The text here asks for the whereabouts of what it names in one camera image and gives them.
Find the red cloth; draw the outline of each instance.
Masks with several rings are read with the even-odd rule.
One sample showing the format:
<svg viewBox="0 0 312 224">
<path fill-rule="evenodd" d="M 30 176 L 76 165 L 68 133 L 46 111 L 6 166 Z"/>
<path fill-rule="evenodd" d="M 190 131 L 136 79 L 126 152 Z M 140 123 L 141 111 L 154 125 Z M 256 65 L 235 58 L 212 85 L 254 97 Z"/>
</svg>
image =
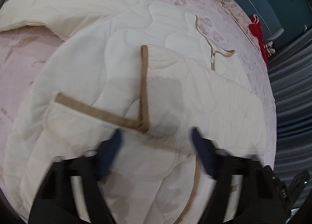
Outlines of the red cloth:
<svg viewBox="0 0 312 224">
<path fill-rule="evenodd" d="M 266 65 L 268 65 L 267 52 L 266 52 L 266 48 L 263 44 L 263 33 L 261 30 L 261 23 L 259 21 L 259 18 L 255 14 L 250 16 L 249 18 L 252 21 L 252 24 L 249 25 L 249 29 L 250 29 L 252 35 L 258 38 L 262 58 L 263 58 L 264 62 L 266 63 Z"/>
</svg>

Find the teal wall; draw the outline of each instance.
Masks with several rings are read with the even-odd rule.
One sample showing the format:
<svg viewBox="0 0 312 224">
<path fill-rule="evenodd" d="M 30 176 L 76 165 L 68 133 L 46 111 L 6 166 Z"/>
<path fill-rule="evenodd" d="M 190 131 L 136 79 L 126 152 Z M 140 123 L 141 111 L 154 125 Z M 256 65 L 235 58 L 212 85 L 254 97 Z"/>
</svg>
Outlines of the teal wall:
<svg viewBox="0 0 312 224">
<path fill-rule="evenodd" d="M 312 27 L 312 13 L 306 0 L 267 0 L 273 8 L 284 33 L 274 41 L 277 49 L 304 33 L 304 25 Z"/>
</svg>

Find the curtain fold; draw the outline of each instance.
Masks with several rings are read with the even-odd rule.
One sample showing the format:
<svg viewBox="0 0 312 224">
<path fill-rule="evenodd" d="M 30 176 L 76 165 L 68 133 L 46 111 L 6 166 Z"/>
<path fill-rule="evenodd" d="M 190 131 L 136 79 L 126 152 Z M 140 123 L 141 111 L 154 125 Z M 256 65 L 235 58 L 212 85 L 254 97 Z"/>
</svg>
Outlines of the curtain fold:
<svg viewBox="0 0 312 224">
<path fill-rule="evenodd" d="M 312 177 L 312 29 L 270 59 L 268 74 L 277 113 L 274 172 L 289 185 L 304 169 Z M 294 208 L 311 188 L 312 179 Z"/>
</svg>

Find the bed sheet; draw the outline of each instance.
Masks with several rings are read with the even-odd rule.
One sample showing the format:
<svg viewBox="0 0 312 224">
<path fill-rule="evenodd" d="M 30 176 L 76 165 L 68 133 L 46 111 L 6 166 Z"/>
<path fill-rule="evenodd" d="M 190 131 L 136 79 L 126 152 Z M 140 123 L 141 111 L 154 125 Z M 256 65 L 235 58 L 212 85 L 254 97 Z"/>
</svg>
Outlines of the bed sheet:
<svg viewBox="0 0 312 224">
<path fill-rule="evenodd" d="M 276 113 L 266 66 L 255 39 L 248 36 L 245 15 L 231 0 L 160 0 L 179 6 L 199 17 L 199 27 L 215 44 L 225 50 L 236 50 L 250 81 L 252 92 L 261 100 L 264 110 L 267 147 L 265 164 L 274 166 L 276 150 Z M 23 27 L 0 33 L 0 165 L 7 136 L 12 129 L 23 93 L 31 86 L 44 63 L 63 43 L 45 27 Z"/>
</svg>

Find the bed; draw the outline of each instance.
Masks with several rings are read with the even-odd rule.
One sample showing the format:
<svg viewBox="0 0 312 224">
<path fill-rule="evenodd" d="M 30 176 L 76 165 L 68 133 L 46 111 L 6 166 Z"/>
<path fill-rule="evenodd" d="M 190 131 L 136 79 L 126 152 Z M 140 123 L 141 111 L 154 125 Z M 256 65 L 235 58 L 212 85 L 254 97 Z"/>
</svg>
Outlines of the bed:
<svg viewBox="0 0 312 224">
<path fill-rule="evenodd" d="M 199 28 L 225 50 L 236 50 L 250 82 L 262 102 L 266 123 L 265 165 L 274 167 L 276 113 L 266 65 L 250 20 L 233 0 L 159 0 L 199 17 Z M 63 41 L 44 26 L 25 26 L 0 33 L 0 165 L 24 92 Z"/>
</svg>

